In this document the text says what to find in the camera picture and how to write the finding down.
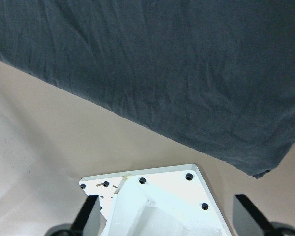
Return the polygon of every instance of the bolt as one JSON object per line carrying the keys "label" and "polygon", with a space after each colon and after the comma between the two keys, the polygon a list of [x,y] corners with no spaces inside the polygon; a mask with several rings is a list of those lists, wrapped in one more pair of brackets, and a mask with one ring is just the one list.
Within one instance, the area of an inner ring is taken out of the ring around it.
{"label": "bolt", "polygon": [[146,183],[146,179],[145,178],[140,178],[139,183],[140,184],[145,184]]}
{"label": "bolt", "polygon": [[202,208],[202,210],[207,210],[208,209],[208,204],[202,203],[201,208]]}
{"label": "bolt", "polygon": [[105,182],[103,183],[103,186],[104,186],[105,188],[107,188],[108,185],[109,185],[109,183],[108,183],[107,181],[105,181]]}
{"label": "bolt", "polygon": [[186,174],[186,180],[191,181],[193,179],[193,174],[188,173]]}

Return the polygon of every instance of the screw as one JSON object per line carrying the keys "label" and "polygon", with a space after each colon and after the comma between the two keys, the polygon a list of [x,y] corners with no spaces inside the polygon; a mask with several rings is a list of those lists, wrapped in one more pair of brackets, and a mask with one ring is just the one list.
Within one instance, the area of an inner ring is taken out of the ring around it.
{"label": "screw", "polygon": [[105,182],[103,183],[103,186],[104,186],[105,188],[107,188],[108,185],[109,185],[109,183],[108,183],[107,181],[105,181]]}
{"label": "screw", "polygon": [[186,180],[191,181],[193,179],[193,174],[188,173],[186,174]]}
{"label": "screw", "polygon": [[145,178],[140,178],[139,183],[140,184],[145,184],[146,183],[146,179]]}
{"label": "screw", "polygon": [[201,208],[202,208],[202,210],[207,210],[208,209],[208,204],[202,203]]}

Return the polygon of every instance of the fabric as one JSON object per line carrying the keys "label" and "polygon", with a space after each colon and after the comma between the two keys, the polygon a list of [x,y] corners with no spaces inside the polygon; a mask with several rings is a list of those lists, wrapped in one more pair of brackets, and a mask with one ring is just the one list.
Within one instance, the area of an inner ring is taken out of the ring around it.
{"label": "fabric", "polygon": [[0,0],[0,60],[254,177],[295,141],[295,1]]}

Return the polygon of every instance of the black screw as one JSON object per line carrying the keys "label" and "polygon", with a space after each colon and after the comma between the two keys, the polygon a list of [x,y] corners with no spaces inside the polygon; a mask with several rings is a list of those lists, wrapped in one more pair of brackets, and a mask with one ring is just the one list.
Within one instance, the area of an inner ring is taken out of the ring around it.
{"label": "black screw", "polygon": [[186,174],[186,180],[191,181],[193,179],[193,174],[188,173]]}
{"label": "black screw", "polygon": [[202,210],[207,210],[208,209],[208,204],[202,203],[201,208],[202,208]]}
{"label": "black screw", "polygon": [[103,186],[104,186],[105,188],[107,188],[108,185],[109,185],[109,183],[108,183],[107,181],[105,181],[105,182],[103,183]]}
{"label": "black screw", "polygon": [[146,183],[146,179],[145,178],[140,178],[139,183],[140,184],[145,184]]}

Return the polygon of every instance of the dark blue cloth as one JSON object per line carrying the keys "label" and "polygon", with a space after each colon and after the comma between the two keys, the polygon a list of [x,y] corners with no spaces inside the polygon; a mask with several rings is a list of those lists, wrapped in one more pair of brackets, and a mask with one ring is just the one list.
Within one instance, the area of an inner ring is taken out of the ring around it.
{"label": "dark blue cloth", "polygon": [[0,60],[254,177],[295,141],[292,0],[0,0]]}

